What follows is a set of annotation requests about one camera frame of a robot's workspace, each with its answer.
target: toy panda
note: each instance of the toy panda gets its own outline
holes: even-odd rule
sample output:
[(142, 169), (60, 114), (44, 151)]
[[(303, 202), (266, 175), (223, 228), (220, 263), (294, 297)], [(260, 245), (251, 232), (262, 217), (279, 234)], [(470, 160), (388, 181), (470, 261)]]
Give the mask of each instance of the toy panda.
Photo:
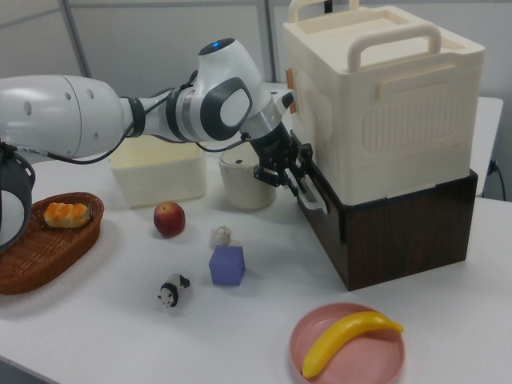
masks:
[(178, 291), (182, 288), (188, 288), (190, 280), (184, 278), (180, 274), (172, 274), (160, 287), (160, 295), (158, 298), (162, 300), (162, 304), (169, 307), (175, 307), (178, 304)]

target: toy banana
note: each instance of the toy banana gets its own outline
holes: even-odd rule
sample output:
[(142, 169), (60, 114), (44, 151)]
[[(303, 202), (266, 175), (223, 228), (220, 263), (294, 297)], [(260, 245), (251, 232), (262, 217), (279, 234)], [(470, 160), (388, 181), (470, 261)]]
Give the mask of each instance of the toy banana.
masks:
[(302, 376), (313, 378), (349, 340), (372, 330), (396, 330), (403, 327), (374, 311), (356, 312), (337, 320), (327, 328), (312, 345), (302, 364)]

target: wooden base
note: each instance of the wooden base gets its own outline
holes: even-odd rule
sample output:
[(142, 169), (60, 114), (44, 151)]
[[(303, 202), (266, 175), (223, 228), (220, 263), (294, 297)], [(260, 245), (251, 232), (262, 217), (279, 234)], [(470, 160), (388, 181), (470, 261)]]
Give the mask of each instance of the wooden base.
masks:
[(328, 213), (299, 205), (348, 290), (466, 259), (478, 176), (346, 206), (315, 164)]

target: purple block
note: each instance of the purple block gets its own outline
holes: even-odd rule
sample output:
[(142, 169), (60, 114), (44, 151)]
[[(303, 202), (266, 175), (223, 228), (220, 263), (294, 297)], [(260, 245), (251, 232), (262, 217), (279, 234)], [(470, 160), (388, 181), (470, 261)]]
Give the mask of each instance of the purple block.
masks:
[(210, 259), (211, 281), (216, 286), (239, 286), (246, 264), (240, 246), (216, 246)]

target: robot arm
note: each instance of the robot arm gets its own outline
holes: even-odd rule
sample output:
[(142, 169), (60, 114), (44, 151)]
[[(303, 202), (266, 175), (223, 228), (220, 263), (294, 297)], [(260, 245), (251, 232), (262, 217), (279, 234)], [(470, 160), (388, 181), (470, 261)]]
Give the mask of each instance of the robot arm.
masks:
[[(168, 142), (217, 142), (239, 132), (260, 158), (254, 176), (273, 186), (288, 185), (296, 194), (304, 167), (297, 166), (300, 149), (281, 123), (293, 100), (290, 93), (276, 105), (243, 45), (228, 38), (199, 52), (198, 71), (187, 83), (153, 98), (120, 98), (104, 82), (74, 76), (0, 79), (0, 139), (4, 149), (7, 144), (18, 158), (34, 163), (33, 153), (62, 160), (108, 155), (125, 137), (140, 134)], [(310, 157), (310, 147), (304, 151)], [(24, 175), (33, 173), (26, 162), (3, 162)], [(0, 177), (2, 196), (14, 188), (6, 172)], [(0, 249), (24, 230), (31, 201), (23, 205), (24, 220), (15, 237), (2, 235), (10, 219), (5, 211), (0, 215)]]

